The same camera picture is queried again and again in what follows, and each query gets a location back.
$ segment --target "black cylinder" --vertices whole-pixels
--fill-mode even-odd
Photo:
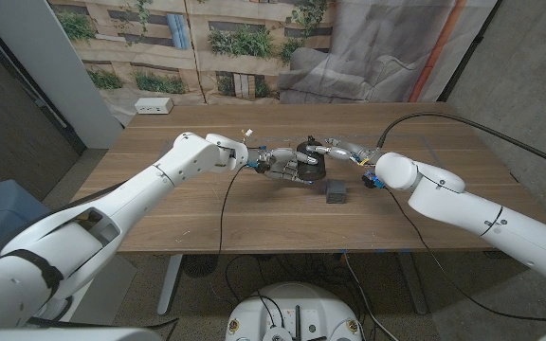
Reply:
[[[321,146],[321,143],[317,142],[312,136],[309,136],[305,142],[300,143],[300,145],[296,148],[297,152],[304,153],[307,156],[315,158],[318,160],[318,163],[316,165],[309,165],[304,162],[299,162],[299,179],[305,181],[323,179],[326,177],[326,163],[323,155],[320,153],[307,151],[307,146]]]

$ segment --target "small black box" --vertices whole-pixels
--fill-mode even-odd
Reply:
[[[347,186],[344,181],[328,180],[326,182],[326,204],[344,204],[347,199]]]

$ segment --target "table leg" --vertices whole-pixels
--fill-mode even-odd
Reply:
[[[427,302],[425,301],[421,281],[416,273],[416,264],[414,264],[412,254],[410,252],[400,252],[397,254],[397,258],[399,259],[399,266],[402,268],[402,274],[404,274],[404,281],[408,287],[414,311],[417,314],[426,314],[428,312]]]
[[[161,288],[161,296],[159,297],[159,304],[157,305],[157,313],[165,315],[170,311],[172,307],[172,299],[174,295],[174,289],[176,282],[180,277],[180,264],[182,263],[182,255],[173,255],[168,262],[168,270],[166,271],[166,277],[163,280],[163,288]]]

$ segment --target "gray wall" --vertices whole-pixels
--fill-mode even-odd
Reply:
[[[546,1],[501,3],[448,102],[461,116],[546,152]],[[546,208],[546,161],[480,136]]]
[[[46,0],[0,0],[0,37],[88,148],[122,128],[109,112]]]

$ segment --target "orange tube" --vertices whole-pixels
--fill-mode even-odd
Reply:
[[[433,66],[435,66],[435,63],[437,63],[437,60],[440,58],[442,50],[444,50],[444,46],[446,45],[447,40],[450,38],[450,34],[452,34],[452,30],[454,30],[456,23],[461,17],[461,13],[463,12],[465,3],[466,0],[456,0],[456,4],[448,15],[446,24],[444,25],[444,28],[442,28],[442,32],[440,33],[439,38],[437,38],[437,42],[431,50],[431,54],[428,56],[425,68],[423,69],[423,72],[421,72],[421,75],[418,78],[418,81],[416,81],[416,84],[414,84],[414,88],[412,89],[412,93],[409,95],[408,101],[416,101],[421,95],[423,86],[425,86],[428,76],[433,70]]]

